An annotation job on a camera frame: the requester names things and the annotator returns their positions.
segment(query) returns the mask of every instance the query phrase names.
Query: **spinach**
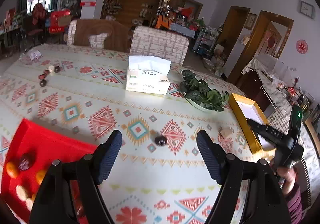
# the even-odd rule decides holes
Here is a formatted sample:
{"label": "spinach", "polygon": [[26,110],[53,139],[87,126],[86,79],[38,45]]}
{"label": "spinach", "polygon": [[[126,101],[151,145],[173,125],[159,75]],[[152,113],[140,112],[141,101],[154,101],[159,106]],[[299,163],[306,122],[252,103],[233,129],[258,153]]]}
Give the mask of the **spinach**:
{"label": "spinach", "polygon": [[184,81],[180,83],[180,90],[185,92],[185,98],[191,99],[196,104],[203,103],[206,109],[218,112],[224,111],[222,107],[229,100],[229,93],[222,91],[222,94],[216,89],[210,89],[208,83],[203,79],[197,80],[196,74],[190,70],[183,70]]}

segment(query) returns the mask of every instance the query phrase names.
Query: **red round wall ornament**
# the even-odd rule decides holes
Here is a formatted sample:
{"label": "red round wall ornament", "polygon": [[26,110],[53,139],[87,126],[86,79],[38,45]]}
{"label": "red round wall ornament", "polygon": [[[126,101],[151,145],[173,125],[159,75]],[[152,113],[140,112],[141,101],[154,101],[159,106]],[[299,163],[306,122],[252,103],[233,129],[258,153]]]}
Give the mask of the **red round wall ornament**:
{"label": "red round wall ornament", "polygon": [[297,51],[301,54],[306,54],[308,52],[308,44],[305,40],[297,41]]}

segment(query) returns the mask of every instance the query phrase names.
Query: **brown cloth on chair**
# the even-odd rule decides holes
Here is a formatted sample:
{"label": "brown cloth on chair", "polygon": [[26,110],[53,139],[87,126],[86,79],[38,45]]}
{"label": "brown cloth on chair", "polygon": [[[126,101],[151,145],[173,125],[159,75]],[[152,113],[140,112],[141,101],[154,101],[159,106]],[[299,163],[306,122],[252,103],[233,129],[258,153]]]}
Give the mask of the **brown cloth on chair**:
{"label": "brown cloth on chair", "polygon": [[89,36],[108,33],[103,47],[106,50],[129,52],[127,48],[129,28],[117,21],[107,20],[78,20],[75,32],[74,45],[90,46]]}

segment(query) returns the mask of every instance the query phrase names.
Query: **orange fruit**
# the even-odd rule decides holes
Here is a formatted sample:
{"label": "orange fruit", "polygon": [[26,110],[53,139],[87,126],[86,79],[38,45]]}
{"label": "orange fruit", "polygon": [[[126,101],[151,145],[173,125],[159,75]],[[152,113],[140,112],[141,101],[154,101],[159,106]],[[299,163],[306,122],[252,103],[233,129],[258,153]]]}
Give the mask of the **orange fruit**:
{"label": "orange fruit", "polygon": [[10,176],[10,178],[15,179],[18,177],[19,170],[13,162],[7,162],[5,169],[7,170],[7,174]]}
{"label": "orange fruit", "polygon": [[44,179],[44,176],[45,176],[46,172],[47,172],[46,170],[40,170],[40,171],[37,172],[37,174],[36,174],[36,180],[37,180],[37,183],[38,183],[39,185],[41,185],[41,183],[42,183],[42,181],[43,181],[43,179]]}

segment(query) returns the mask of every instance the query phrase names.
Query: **framed picture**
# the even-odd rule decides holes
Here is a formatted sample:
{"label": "framed picture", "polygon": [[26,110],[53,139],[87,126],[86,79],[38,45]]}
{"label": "framed picture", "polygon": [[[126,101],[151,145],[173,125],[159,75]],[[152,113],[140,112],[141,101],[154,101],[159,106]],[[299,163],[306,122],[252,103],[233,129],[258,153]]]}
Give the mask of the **framed picture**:
{"label": "framed picture", "polygon": [[257,18],[257,15],[254,13],[249,13],[247,20],[245,21],[244,28],[248,30],[252,30],[252,27],[254,25],[254,22]]}
{"label": "framed picture", "polygon": [[299,12],[301,12],[302,14],[313,19],[314,10],[315,8],[313,7],[313,5],[308,4],[304,1],[300,1]]}

